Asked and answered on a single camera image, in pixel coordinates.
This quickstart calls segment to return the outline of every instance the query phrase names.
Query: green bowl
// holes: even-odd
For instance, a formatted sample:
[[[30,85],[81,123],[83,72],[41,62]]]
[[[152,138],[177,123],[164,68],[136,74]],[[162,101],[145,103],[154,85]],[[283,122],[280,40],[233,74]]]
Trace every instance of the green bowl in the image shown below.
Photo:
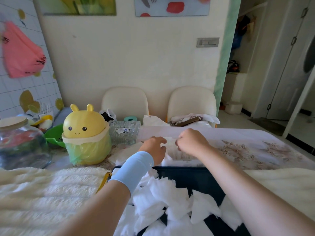
[[[65,148],[65,143],[62,141],[62,137],[61,137],[62,133],[63,133],[63,123],[48,130],[44,134],[44,136],[47,142]]]

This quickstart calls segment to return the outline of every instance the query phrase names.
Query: white storage box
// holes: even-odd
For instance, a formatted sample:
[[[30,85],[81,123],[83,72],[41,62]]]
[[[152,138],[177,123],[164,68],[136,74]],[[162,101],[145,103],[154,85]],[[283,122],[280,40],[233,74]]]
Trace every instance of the white storage box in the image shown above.
[[[225,111],[230,115],[238,115],[242,111],[243,104],[239,102],[227,102],[225,106]]]

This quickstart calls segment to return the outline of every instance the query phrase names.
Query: jar lid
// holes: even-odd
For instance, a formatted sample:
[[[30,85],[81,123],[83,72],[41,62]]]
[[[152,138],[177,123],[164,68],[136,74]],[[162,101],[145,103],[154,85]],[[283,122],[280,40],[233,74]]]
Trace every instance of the jar lid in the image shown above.
[[[28,123],[26,117],[11,117],[0,119],[0,131],[19,129]]]

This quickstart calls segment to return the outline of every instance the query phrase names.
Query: dark blue bin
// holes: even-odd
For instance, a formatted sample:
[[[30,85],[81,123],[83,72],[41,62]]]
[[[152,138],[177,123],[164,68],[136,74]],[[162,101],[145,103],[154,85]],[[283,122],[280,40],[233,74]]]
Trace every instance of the dark blue bin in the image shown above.
[[[224,199],[225,193],[205,167],[153,167],[153,169],[158,171],[159,178],[168,177],[170,180],[175,180],[177,188],[187,188],[189,196],[191,196],[192,190],[198,190],[211,195],[218,206]],[[164,214],[161,220],[167,224],[167,215]],[[221,218],[216,218],[214,215],[210,215],[204,222],[214,236],[250,236],[244,224],[234,232]],[[145,229],[137,236],[142,236],[144,232]]]

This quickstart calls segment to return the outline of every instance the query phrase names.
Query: black baseboard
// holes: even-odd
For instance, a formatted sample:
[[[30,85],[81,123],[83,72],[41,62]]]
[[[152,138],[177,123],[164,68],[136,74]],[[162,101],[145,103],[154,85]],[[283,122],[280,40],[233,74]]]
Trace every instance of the black baseboard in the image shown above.
[[[315,154],[314,147],[306,144],[305,142],[301,141],[300,139],[297,139],[296,137],[292,136],[291,134],[288,134],[286,139],[298,147],[302,148],[303,150],[307,151],[308,153],[311,153],[312,155]]]
[[[250,111],[247,111],[246,109],[244,109],[244,108],[242,108],[242,113],[244,113],[245,115],[247,115],[247,116],[251,116],[252,115],[252,113],[250,112]]]
[[[305,115],[307,115],[307,116],[310,116],[310,115],[312,114],[311,111],[308,111],[308,110],[302,109],[302,108],[300,109],[300,113],[305,114]]]

